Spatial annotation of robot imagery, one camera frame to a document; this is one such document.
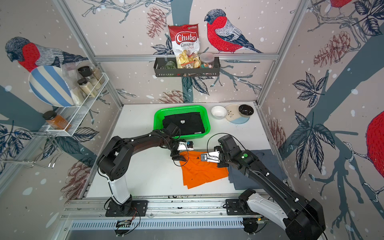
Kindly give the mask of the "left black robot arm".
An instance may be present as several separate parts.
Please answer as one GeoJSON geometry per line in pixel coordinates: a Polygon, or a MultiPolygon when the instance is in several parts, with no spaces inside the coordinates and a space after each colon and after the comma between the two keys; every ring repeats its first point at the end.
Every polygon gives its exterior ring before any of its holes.
{"type": "Polygon", "coordinates": [[[112,194],[111,204],[121,209],[132,206],[132,195],[126,178],[134,155],[143,157],[146,150],[162,148],[169,150],[171,160],[174,163],[180,162],[179,166],[182,167],[188,159],[181,152],[187,152],[193,146],[192,142],[181,138],[181,130],[175,124],[138,137],[113,137],[97,160],[98,173],[107,179],[112,194]]]}

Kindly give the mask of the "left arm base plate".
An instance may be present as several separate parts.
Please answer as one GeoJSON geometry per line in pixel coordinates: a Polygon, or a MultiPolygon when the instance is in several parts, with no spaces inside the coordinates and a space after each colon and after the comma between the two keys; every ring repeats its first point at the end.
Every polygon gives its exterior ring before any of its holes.
{"type": "Polygon", "coordinates": [[[148,201],[128,201],[124,205],[119,205],[114,201],[109,201],[108,206],[106,207],[106,217],[116,218],[116,217],[145,217],[148,209],[148,201]]]}

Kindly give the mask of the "grey t-shirt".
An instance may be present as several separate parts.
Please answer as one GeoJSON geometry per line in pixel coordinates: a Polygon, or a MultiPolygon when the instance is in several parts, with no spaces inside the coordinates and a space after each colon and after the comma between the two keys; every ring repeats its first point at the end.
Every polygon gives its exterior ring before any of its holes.
{"type": "MultiPolygon", "coordinates": [[[[287,180],[288,177],[279,164],[277,156],[273,155],[271,150],[252,150],[259,160],[281,181],[287,180]]],[[[263,190],[262,186],[250,178],[243,175],[240,171],[228,167],[229,181],[234,185],[235,190],[263,190]]]]}

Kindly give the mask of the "orange t-shirt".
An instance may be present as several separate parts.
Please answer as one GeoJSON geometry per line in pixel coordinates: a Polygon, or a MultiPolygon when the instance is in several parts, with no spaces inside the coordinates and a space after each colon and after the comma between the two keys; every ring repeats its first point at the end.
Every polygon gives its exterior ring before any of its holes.
{"type": "Polygon", "coordinates": [[[201,186],[229,176],[227,168],[218,168],[216,163],[203,162],[201,154],[204,152],[181,152],[180,155],[187,160],[182,165],[183,184],[188,189],[201,186]]]}

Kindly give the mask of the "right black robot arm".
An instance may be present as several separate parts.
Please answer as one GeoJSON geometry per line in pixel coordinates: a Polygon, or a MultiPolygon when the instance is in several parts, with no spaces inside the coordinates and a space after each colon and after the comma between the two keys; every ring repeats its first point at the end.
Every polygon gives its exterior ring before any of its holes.
{"type": "Polygon", "coordinates": [[[201,155],[202,161],[230,165],[258,183],[272,198],[265,199],[247,189],[239,196],[239,209],[244,214],[254,212],[266,217],[285,230],[291,240],[317,240],[325,235],[324,211],[317,200],[309,201],[285,185],[234,136],[222,133],[218,142],[213,152],[201,155]]]}

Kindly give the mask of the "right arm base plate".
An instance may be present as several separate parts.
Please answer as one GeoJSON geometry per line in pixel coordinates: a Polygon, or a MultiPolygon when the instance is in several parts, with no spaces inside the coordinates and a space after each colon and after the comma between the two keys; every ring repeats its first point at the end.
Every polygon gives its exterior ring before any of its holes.
{"type": "Polygon", "coordinates": [[[262,216],[262,214],[253,212],[248,203],[240,199],[226,199],[223,208],[228,216],[262,216]]]}

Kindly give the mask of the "black t-shirt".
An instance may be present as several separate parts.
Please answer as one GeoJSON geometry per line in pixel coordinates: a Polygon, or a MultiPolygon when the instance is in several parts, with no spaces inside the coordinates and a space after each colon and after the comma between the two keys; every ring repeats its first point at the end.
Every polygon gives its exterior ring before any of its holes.
{"type": "Polygon", "coordinates": [[[163,127],[167,128],[169,124],[175,124],[183,136],[206,132],[201,114],[198,112],[165,116],[163,127]]]}

